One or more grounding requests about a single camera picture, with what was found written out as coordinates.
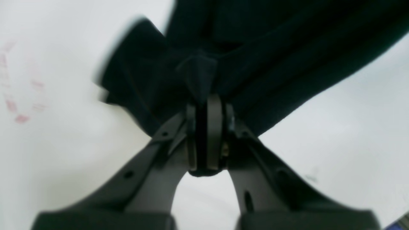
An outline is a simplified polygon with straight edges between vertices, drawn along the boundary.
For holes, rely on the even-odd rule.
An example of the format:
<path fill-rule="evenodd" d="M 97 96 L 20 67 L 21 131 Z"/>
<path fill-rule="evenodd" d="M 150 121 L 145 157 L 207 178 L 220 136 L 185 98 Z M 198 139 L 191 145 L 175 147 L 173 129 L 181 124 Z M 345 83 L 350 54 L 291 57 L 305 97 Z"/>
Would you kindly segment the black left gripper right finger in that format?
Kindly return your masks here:
<path fill-rule="evenodd" d="M 348 208 L 308 185 L 272 153 L 218 95 L 206 101 L 206 168 L 226 169 L 238 230 L 379 230 L 371 211 Z"/>

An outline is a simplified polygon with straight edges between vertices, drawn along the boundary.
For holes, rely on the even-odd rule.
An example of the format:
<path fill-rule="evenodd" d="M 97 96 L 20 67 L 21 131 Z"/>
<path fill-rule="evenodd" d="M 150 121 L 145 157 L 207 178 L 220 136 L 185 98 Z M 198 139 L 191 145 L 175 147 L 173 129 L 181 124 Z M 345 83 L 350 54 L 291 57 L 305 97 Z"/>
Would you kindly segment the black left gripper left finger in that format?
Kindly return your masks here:
<path fill-rule="evenodd" d="M 33 230 L 176 230 L 176 188 L 197 168 L 196 107 L 163 124 L 152 140 L 110 180 L 83 200 L 42 212 Z"/>

